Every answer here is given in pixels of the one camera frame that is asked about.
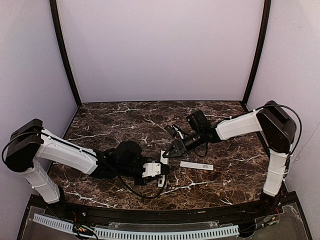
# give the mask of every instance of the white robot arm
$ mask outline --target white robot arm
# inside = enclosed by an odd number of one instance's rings
[[[296,123],[279,106],[282,105],[269,101],[257,110],[230,117],[214,125],[201,110],[198,110],[186,117],[193,129],[188,136],[182,137],[183,132],[176,125],[166,126],[165,129],[175,140],[164,152],[163,157],[180,157],[201,144],[207,144],[208,147],[208,143],[214,144],[236,136],[261,132],[269,148],[269,166],[260,200],[265,201],[267,208],[271,208],[279,198],[282,182],[288,173],[290,156],[293,152],[292,144],[297,130]]]
[[[136,185],[146,185],[168,174],[168,166],[143,157],[141,147],[133,141],[121,142],[117,148],[101,152],[57,137],[44,129],[39,119],[15,131],[7,146],[6,166],[23,176],[48,204],[59,202],[63,192],[49,178],[37,158],[67,165],[100,179],[112,179],[117,175],[134,177]]]

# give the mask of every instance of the white strip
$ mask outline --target white strip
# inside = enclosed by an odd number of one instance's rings
[[[214,170],[214,166],[211,164],[202,164],[202,163],[195,163],[195,162],[188,162],[188,161],[181,161],[180,167],[183,168],[190,168],[190,169],[201,169],[201,170]]]
[[[163,164],[169,164],[169,159],[168,158],[164,158],[162,155],[165,153],[164,150],[161,150],[161,154],[160,154],[160,162]],[[162,188],[165,184],[165,175],[162,175],[161,177],[158,178],[158,187]]]
[[[34,214],[33,221],[52,229],[56,229],[68,234],[74,234],[72,232],[73,224],[66,221],[61,221],[36,213]],[[210,240],[237,236],[239,235],[239,227],[238,225],[235,225],[207,230],[177,232],[121,231],[95,227],[94,233],[101,240]]]

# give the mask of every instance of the white wall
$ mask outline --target white wall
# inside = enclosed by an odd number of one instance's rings
[[[263,0],[59,0],[83,102],[241,100]]]
[[[303,123],[297,158],[287,178],[296,190],[313,238],[320,240],[320,1],[272,1],[262,56],[248,108],[273,99],[295,109]]]
[[[62,136],[77,107],[48,0],[0,1],[0,56],[0,149],[33,118]],[[22,177],[0,162],[0,239],[17,238],[31,192]]]

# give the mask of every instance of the small white object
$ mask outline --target small white object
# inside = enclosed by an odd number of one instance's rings
[[[164,158],[162,155],[165,153],[164,150],[161,150],[161,154],[160,154],[160,162],[163,163],[163,164],[166,164],[168,165],[169,163],[169,160],[168,158]],[[162,188],[165,184],[165,175],[162,175],[162,177],[159,177],[158,179],[158,187],[159,188]]]
[[[183,168],[190,168],[190,169],[201,169],[201,170],[214,170],[214,166],[211,164],[202,164],[202,163],[195,163],[195,162],[188,162],[188,161],[181,161],[180,167]]]
[[[142,173],[142,177],[155,177],[156,175],[160,175],[161,173],[161,164],[153,162],[148,162],[143,165],[145,168],[144,173]]]
[[[176,128],[176,127],[173,127],[173,128],[179,133],[180,138],[181,138],[181,139],[184,139],[184,136],[183,136],[182,133],[179,131],[179,129]]]

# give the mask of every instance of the marble tabletop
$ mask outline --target marble tabletop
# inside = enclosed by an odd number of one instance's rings
[[[186,132],[191,128],[186,116],[202,110],[211,122],[244,112],[237,101],[154,101],[85,103],[78,110],[65,139],[85,148],[107,150],[120,141],[136,141],[142,154],[159,160],[161,150],[172,142],[164,130],[176,124]],[[198,151],[203,153],[205,147]],[[212,164],[214,170],[180,167],[180,161]],[[206,157],[194,153],[169,160],[170,174],[163,194],[146,200],[132,194],[119,179],[95,179],[76,169],[53,163],[49,176],[64,190],[71,203],[134,210],[182,210],[226,206],[259,199],[267,177],[268,157],[255,133],[209,144]],[[158,182],[134,186],[152,196]]]

